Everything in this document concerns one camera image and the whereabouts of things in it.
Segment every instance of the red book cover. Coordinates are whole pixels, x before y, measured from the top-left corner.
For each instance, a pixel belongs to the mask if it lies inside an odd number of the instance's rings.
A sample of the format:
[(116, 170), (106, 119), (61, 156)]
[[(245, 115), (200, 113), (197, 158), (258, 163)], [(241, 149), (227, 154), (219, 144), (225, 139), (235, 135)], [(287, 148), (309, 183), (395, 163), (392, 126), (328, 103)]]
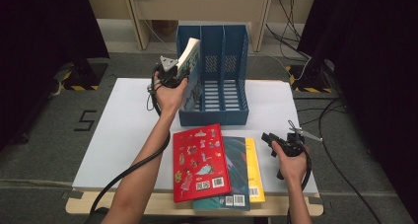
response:
[(231, 192), (219, 123), (173, 134), (174, 202)]

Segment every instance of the hand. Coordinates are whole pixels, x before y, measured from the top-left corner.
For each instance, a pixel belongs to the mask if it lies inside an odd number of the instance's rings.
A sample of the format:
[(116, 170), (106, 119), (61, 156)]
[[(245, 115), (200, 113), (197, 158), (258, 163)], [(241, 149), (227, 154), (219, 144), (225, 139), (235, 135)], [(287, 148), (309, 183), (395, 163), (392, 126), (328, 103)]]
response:
[(283, 152), (282, 147), (276, 142), (271, 143), (274, 151), (277, 153), (280, 164), (280, 172), (288, 185), (301, 184), (307, 170), (307, 156), (301, 153), (297, 157), (288, 157)]
[[(155, 75), (154, 81), (158, 80), (158, 72)], [(156, 84), (154, 90), (156, 91), (157, 103), (160, 106), (162, 113), (176, 113), (181, 106), (183, 99), (183, 92), (187, 86), (187, 79), (184, 78), (180, 85), (176, 88), (167, 88), (161, 84)]]

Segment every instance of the teal book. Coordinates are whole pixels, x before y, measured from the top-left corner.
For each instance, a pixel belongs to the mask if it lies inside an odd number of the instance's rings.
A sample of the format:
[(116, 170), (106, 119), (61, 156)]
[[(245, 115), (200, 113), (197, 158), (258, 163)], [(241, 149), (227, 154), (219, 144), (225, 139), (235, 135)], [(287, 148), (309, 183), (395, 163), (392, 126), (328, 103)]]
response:
[(231, 192), (193, 200), (196, 211), (250, 211), (245, 138), (223, 136), (223, 141)]

